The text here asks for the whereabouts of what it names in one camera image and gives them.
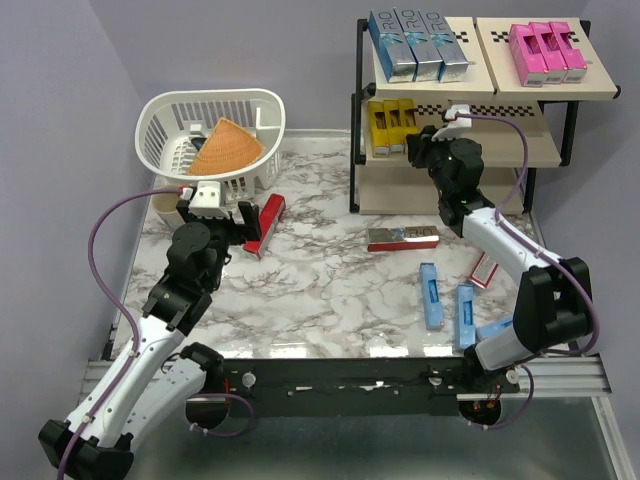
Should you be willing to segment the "yellow toothpaste box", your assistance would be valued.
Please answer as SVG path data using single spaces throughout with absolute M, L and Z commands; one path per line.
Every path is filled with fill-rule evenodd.
M 383 103 L 369 101 L 367 115 L 372 155 L 374 157 L 388 157 L 390 143 Z
M 387 126 L 390 152 L 403 153 L 405 150 L 405 135 L 400 118 L 399 103 L 397 100 L 384 100 L 383 109 Z
M 407 137 L 409 135 L 416 135 L 420 132 L 417 126 L 414 101 L 410 98 L 400 98 L 398 100 L 399 105 L 399 117 L 402 130 L 403 148 L 407 149 Z

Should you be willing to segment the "silver blue toothpaste box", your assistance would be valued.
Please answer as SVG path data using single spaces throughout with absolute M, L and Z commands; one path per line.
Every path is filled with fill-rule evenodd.
M 371 10 L 368 28 L 387 82 L 412 82 L 416 61 L 394 10 Z
M 462 82 L 469 67 L 469 61 L 449 23 L 443 15 L 428 9 L 420 9 L 419 15 L 442 60 L 439 82 Z
M 442 58 L 419 12 L 415 9 L 399 7 L 395 7 L 394 12 L 416 61 L 414 81 L 437 81 Z

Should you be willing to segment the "silver red toothpaste box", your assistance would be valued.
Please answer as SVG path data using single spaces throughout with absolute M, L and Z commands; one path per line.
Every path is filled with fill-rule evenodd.
M 440 241 L 434 226 L 370 228 L 366 243 L 369 252 L 433 249 Z

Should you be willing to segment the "pink toothpaste box horizontal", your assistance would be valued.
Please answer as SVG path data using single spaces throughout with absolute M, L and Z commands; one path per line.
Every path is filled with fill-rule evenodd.
M 548 78 L 548 68 L 529 25 L 512 24 L 509 47 L 522 87 L 540 88 Z

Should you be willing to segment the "red white toothpaste box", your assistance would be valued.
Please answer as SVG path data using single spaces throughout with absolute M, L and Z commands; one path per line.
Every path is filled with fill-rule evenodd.
M 474 286 L 487 289 L 497 269 L 498 264 L 483 252 L 473 267 L 468 279 Z

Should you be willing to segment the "light blue toothpaste box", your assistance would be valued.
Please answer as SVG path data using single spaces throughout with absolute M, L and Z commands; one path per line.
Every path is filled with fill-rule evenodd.
M 456 288 L 455 303 L 455 345 L 460 351 L 476 342 L 473 312 L 474 290 L 471 284 L 461 284 Z
M 421 263 L 419 275 L 426 328 L 441 330 L 444 327 L 444 316 L 439 298 L 436 266 L 433 263 Z

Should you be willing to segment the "pink toothpaste box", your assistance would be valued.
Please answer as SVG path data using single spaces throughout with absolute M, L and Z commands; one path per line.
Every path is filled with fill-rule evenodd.
M 531 49 L 534 53 L 540 54 L 546 64 L 546 82 L 561 84 L 568 73 L 568 67 L 550 24 L 548 22 L 530 22 L 529 27 L 534 34 Z
M 551 28 L 551 39 L 549 40 L 551 49 L 559 53 L 564 61 L 566 73 L 563 82 L 581 83 L 587 73 L 588 66 L 581 51 L 573 46 L 572 30 L 564 21 L 552 21 L 549 26 Z

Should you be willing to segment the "light blue toothpaste box corner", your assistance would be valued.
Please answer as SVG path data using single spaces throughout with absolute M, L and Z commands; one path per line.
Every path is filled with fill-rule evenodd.
M 478 342 L 494 338 L 496 335 L 507 329 L 513 323 L 511 316 L 502 320 L 494 321 L 484 326 L 476 328 L 476 338 Z

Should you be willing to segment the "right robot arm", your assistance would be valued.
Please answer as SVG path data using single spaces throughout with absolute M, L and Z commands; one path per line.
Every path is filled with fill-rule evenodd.
M 439 215 L 456 235 L 486 253 L 518 284 L 512 324 L 465 349 L 460 379 L 480 392 L 519 362 L 581 337 L 595 342 L 599 321 L 590 272 L 577 258 L 563 258 L 516 229 L 479 188 L 484 170 L 479 143 L 438 138 L 433 126 L 407 137 L 409 164 L 428 172 L 438 193 Z

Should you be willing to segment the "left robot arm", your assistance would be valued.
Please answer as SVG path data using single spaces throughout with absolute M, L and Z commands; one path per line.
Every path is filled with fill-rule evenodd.
M 223 358 L 198 343 L 180 353 L 165 378 L 155 375 L 211 305 L 230 246 L 262 236 L 258 206 L 241 201 L 238 208 L 241 223 L 217 203 L 201 215 L 196 199 L 179 201 L 184 223 L 173 233 L 167 268 L 141 318 L 127 319 L 131 340 L 84 401 L 38 435 L 58 478 L 125 478 L 153 429 L 189 397 L 220 387 Z

